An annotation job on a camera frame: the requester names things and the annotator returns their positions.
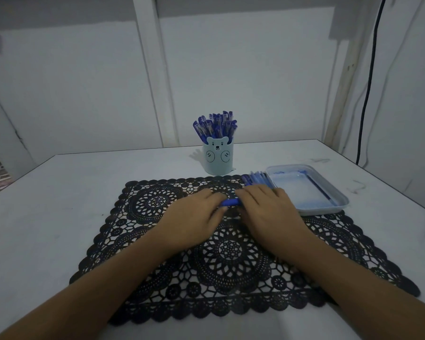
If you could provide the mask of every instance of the electrical wire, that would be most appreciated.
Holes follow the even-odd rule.
[[[376,54],[376,39],[377,39],[377,36],[378,36],[379,21],[381,20],[381,14],[383,12],[385,3],[386,3],[386,0],[381,0],[381,4],[379,6],[379,11],[378,11],[378,16],[376,17],[375,28],[374,28],[374,31],[373,31],[372,59],[370,61],[370,72],[368,73],[368,87],[367,87],[367,93],[365,94],[365,101],[363,102],[362,114],[360,116],[359,140],[357,142],[357,158],[356,158],[356,164],[357,165],[359,164],[360,147],[361,147],[361,144],[362,144],[363,119],[365,117],[365,110],[367,108],[368,96],[370,95],[370,88],[372,86],[373,67],[375,65],[375,54]]]

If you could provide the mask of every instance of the hand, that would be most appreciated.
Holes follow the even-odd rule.
[[[282,188],[252,185],[235,194],[246,208],[239,210],[242,221],[255,240],[276,256],[292,262],[296,246],[316,238]]]
[[[225,194],[213,194],[209,188],[205,188],[176,200],[148,234],[156,235],[171,255],[193,247],[214,233],[227,207],[213,211],[225,199]]]

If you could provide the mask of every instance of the pen holder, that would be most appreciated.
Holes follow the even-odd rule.
[[[233,141],[228,144],[228,137],[208,137],[203,144],[205,171],[212,175],[225,175],[233,169]]]

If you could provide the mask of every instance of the plastic tray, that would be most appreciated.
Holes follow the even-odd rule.
[[[301,216],[335,213],[349,204],[349,199],[312,166],[270,166],[266,174],[276,187],[285,190]]]

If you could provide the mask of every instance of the table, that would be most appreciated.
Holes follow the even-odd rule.
[[[0,331],[68,285],[126,182],[207,176],[201,147],[56,155],[0,192]],[[421,290],[425,209],[317,140],[235,144],[231,174],[304,163],[349,199],[346,214]],[[101,339],[359,339],[326,305],[108,326]]]

